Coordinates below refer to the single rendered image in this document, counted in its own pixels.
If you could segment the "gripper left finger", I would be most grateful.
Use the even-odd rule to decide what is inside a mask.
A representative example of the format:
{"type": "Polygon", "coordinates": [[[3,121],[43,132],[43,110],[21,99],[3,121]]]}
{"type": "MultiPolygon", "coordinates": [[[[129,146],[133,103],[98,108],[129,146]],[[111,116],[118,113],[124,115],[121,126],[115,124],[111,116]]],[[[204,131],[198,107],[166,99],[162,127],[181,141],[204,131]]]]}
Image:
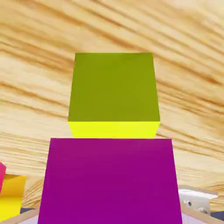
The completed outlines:
{"type": "Polygon", "coordinates": [[[39,217],[39,208],[26,211],[10,220],[10,224],[37,224],[39,217]]]}

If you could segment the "small pink cube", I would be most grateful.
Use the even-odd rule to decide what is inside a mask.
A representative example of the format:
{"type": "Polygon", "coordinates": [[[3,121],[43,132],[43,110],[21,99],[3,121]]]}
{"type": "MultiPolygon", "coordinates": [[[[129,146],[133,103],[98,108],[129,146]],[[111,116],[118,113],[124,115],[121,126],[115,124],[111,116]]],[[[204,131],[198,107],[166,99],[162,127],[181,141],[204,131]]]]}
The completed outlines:
{"type": "Polygon", "coordinates": [[[6,173],[6,166],[2,162],[0,162],[0,192],[3,186],[5,173],[6,173]]]}

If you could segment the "small purple cube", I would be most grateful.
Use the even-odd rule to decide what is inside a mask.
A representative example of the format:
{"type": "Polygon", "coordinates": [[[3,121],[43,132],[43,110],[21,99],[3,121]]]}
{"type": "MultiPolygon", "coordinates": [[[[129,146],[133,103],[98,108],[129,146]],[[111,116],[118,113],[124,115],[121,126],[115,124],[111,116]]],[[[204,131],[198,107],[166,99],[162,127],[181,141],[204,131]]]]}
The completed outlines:
{"type": "Polygon", "coordinates": [[[52,138],[38,224],[182,224],[172,141],[52,138]]]}

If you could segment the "large orange-yellow box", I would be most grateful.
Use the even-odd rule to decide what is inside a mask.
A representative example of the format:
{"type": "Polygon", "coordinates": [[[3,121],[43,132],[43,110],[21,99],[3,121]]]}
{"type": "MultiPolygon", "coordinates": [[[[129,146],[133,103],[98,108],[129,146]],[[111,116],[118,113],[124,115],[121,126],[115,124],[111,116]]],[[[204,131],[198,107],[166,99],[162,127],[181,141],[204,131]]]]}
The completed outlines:
{"type": "Polygon", "coordinates": [[[0,222],[20,214],[26,177],[6,174],[0,192],[0,222]]]}

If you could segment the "small yellow cube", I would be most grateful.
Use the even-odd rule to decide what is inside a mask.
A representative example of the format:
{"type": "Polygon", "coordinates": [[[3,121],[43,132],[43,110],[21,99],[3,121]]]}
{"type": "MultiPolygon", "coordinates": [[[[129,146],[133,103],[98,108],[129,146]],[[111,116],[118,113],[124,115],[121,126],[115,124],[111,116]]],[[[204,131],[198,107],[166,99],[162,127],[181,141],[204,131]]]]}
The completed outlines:
{"type": "Polygon", "coordinates": [[[76,53],[68,124],[75,138],[153,138],[160,113],[152,54],[76,53]]]}

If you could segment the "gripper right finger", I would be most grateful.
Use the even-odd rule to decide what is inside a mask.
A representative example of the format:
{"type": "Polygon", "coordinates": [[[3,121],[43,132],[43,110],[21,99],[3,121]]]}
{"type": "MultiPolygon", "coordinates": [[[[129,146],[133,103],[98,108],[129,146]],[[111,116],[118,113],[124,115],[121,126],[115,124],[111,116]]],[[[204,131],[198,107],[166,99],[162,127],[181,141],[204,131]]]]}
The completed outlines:
{"type": "Polygon", "coordinates": [[[182,224],[224,224],[224,221],[193,210],[184,203],[181,203],[181,213],[182,224]]]}

